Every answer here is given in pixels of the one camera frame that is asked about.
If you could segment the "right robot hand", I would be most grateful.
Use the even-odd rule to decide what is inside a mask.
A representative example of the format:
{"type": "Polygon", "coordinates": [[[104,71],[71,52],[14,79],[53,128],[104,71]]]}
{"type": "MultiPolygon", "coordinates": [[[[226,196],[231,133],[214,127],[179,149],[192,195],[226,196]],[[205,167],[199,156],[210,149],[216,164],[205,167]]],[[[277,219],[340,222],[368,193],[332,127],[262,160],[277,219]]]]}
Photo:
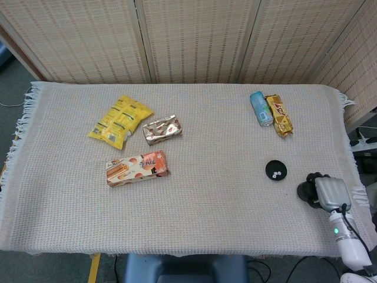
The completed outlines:
{"type": "Polygon", "coordinates": [[[348,212],[351,201],[343,179],[311,173],[306,181],[309,185],[307,203],[312,208],[322,208],[328,213],[348,212]]]}

